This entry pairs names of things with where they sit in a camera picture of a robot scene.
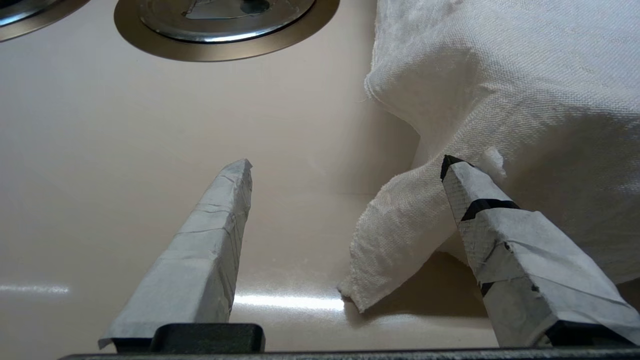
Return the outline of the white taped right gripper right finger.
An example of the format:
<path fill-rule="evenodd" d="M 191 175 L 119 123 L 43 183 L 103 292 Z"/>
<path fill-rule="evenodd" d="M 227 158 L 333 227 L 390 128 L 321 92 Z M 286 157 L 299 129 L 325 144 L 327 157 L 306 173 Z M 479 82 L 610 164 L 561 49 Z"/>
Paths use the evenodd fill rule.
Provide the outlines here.
<path fill-rule="evenodd" d="M 455 156 L 439 177 L 499 346 L 638 346 L 638 311 L 546 216 Z"/>

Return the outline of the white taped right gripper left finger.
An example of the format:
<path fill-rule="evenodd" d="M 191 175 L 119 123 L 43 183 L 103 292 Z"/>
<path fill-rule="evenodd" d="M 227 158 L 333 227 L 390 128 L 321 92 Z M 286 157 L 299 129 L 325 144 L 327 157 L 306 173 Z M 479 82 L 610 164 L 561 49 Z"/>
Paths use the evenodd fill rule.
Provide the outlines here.
<path fill-rule="evenodd" d="M 169 324 L 224 323 L 233 309 L 252 164 L 227 164 L 98 341 L 151 339 Z"/>

